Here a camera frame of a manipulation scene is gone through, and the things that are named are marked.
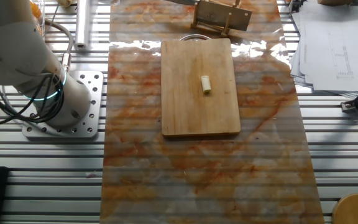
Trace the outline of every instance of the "round wooden object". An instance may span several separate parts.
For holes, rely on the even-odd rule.
[[[338,201],[333,210],[333,224],[358,224],[358,194]]]

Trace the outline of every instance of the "cutting board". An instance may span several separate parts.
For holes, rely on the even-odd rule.
[[[203,93],[204,75],[209,93]],[[239,133],[230,40],[163,41],[161,101],[164,136]]]

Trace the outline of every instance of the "plastic container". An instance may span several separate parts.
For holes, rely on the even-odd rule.
[[[34,21],[39,28],[41,36],[45,32],[45,0],[29,0],[31,3],[31,11],[34,16]]]

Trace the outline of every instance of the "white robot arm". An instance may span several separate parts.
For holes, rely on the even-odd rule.
[[[90,108],[90,93],[45,45],[28,0],[0,0],[0,85],[32,99],[38,121],[52,127],[75,124]]]

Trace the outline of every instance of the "wooden holder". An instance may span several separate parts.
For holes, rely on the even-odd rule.
[[[209,2],[213,2],[213,3],[217,3],[217,4],[222,4],[225,6],[228,6],[227,4],[223,4],[221,2],[215,1],[215,0],[201,0],[201,1],[209,1]],[[241,6],[241,0],[236,0],[236,3],[233,3],[232,7],[237,7],[240,8]],[[227,19],[226,19],[226,25],[224,27],[219,27],[219,26],[214,26],[214,25],[209,25],[206,23],[201,23],[197,20],[197,15],[198,15],[198,3],[196,2],[194,4],[194,18],[193,18],[193,23],[190,25],[191,28],[197,28],[198,25],[204,25],[206,27],[212,28],[214,30],[220,31],[221,32],[221,37],[227,37],[230,29],[229,29],[229,24],[231,22],[232,19],[232,14],[231,12],[227,15]]]

